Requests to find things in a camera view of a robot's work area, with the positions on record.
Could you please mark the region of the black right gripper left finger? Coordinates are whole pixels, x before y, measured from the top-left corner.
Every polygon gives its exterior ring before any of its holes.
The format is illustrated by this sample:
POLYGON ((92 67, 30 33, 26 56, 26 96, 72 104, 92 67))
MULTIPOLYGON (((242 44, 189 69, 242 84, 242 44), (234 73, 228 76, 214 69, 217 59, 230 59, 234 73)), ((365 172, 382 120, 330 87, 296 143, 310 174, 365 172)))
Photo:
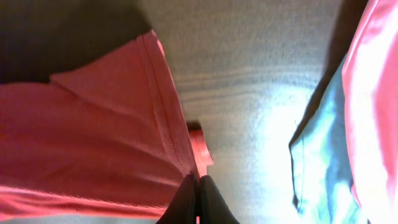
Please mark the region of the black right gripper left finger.
POLYGON ((165 213, 156 224, 197 223, 197 180, 193 174, 186 175, 165 213))

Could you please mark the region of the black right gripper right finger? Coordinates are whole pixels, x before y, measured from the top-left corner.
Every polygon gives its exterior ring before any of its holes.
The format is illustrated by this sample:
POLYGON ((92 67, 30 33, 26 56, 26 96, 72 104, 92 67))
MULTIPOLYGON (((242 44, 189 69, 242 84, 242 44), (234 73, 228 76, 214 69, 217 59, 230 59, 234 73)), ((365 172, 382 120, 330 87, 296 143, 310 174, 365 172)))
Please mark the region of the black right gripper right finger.
POLYGON ((209 175, 200 180, 200 224, 239 224, 209 175))

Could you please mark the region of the orange soccer t-shirt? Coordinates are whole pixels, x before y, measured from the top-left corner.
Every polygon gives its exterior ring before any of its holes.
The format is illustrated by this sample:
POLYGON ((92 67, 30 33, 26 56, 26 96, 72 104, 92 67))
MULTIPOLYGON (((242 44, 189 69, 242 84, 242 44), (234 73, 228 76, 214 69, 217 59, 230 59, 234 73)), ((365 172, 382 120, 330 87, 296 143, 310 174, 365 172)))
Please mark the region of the orange soccer t-shirt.
POLYGON ((1 85, 1 219, 159 218, 213 159, 154 31, 48 83, 1 85))

